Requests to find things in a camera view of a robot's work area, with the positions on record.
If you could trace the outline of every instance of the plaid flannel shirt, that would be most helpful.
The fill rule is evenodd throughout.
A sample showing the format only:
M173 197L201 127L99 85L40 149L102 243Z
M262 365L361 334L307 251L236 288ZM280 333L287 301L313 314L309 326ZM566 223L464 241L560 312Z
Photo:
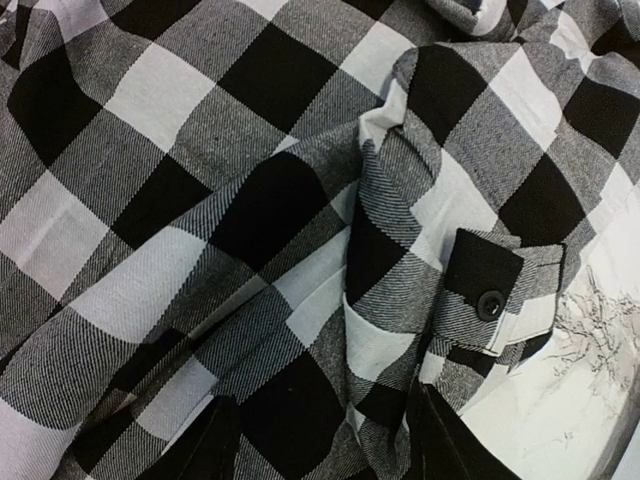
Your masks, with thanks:
M0 479L418 478L544 345L640 6L426 3L4 0Z

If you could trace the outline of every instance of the white surface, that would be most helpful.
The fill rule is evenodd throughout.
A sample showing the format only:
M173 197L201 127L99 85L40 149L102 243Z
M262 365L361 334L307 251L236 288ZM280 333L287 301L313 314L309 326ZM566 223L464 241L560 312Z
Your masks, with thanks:
M550 343L463 415L523 480L601 479L624 448L620 425L637 421L640 189L620 203L559 302Z

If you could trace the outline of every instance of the buffalo check fabric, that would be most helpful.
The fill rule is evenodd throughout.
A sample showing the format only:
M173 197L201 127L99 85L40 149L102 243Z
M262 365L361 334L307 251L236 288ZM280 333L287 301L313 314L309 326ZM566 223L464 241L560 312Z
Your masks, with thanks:
M0 1L0 479L441 471L407 405L539 350L640 181L639 39L631 0Z

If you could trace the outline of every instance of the black square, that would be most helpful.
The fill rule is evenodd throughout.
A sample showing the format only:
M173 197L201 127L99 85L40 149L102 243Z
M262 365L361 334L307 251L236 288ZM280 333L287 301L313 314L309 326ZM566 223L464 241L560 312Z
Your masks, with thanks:
M511 15L511 21L516 27L520 23L520 20L522 20L522 15L524 15L528 4L528 0L507 0L507 8Z
M419 52L408 106L442 146L487 82L450 48L433 45Z
M564 109L567 122L585 137L620 156L640 115L640 100L585 77Z
M258 272L328 203L313 169L281 152L251 172L210 242Z
M122 30L155 40L201 0L134 0L111 17Z
M165 155L111 228L136 249L210 194L207 187Z
M545 154L500 209L500 219L523 246L564 242L585 212L562 172Z
M451 351L447 355L447 360L455 362L458 365L466 365L484 378L487 378L496 362L495 357L456 346L451 347Z
M404 257L407 250L375 226L356 200L347 249L347 301L354 305Z
M376 383L356 408L367 418L395 431L400 426L406 406L406 392Z
M473 307L490 290L498 290L508 298L523 264L519 255L459 229L444 277L444 288L463 296L465 303Z
M80 435L71 446L71 452L78 465L86 473L91 474L102 457L133 422L130 410L123 408L84 435Z
M286 479L324 460L345 412L322 370L305 352L240 407L242 433Z
M64 47L18 77L7 105L47 167L102 108L80 90Z
M116 372L111 380L111 388L133 392L142 379L185 338L186 335L169 328L156 341L141 344L127 363Z
M374 20L380 20L380 17L387 11L394 0L343 0L344 3L357 8L361 12L366 13Z
M338 67L272 24L219 85L283 132L289 132Z
M520 361L524 361L528 358L531 358L540 350L542 350L542 347L544 347L547 343L549 343L549 340L551 340L552 335L553 335L553 331L550 331L527 340L524 344L524 349L522 350Z
M238 413L233 398L217 397L136 480L232 478L240 440Z
M635 45L636 41L629 33L624 17L621 17L609 30L598 38L591 51L599 56L615 52L619 48Z

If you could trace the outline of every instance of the button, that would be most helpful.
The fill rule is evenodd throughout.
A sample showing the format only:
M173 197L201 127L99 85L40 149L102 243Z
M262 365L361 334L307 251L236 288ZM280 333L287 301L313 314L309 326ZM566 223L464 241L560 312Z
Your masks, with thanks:
M483 322L493 322L502 314L506 303L502 293L497 290L490 290L478 300L478 317Z

